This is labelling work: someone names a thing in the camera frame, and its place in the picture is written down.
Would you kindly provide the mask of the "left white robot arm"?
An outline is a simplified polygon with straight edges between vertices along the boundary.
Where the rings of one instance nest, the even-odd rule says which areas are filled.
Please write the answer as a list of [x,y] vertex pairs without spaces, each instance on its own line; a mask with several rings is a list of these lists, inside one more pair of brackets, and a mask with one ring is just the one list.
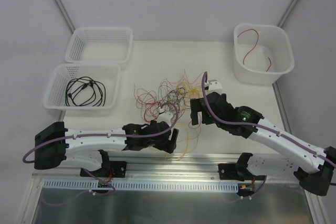
[[141,151],[148,147],[173,153],[178,129],[164,122],[127,124],[103,133],[68,129],[64,122],[55,122],[35,136],[34,168],[53,169],[58,166],[80,168],[80,176],[107,177],[113,170],[109,151]]

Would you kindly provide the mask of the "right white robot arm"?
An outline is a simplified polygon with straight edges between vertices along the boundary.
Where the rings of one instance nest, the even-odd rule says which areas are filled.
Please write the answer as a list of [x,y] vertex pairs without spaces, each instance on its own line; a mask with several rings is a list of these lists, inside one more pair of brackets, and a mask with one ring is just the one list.
[[205,98],[191,99],[192,125],[215,124],[234,136],[265,145],[281,158],[243,152],[232,165],[220,165],[225,179],[238,181],[270,177],[294,178],[306,191],[326,196],[335,169],[335,148],[316,147],[283,132],[261,113],[247,106],[233,107],[225,94],[216,92]]

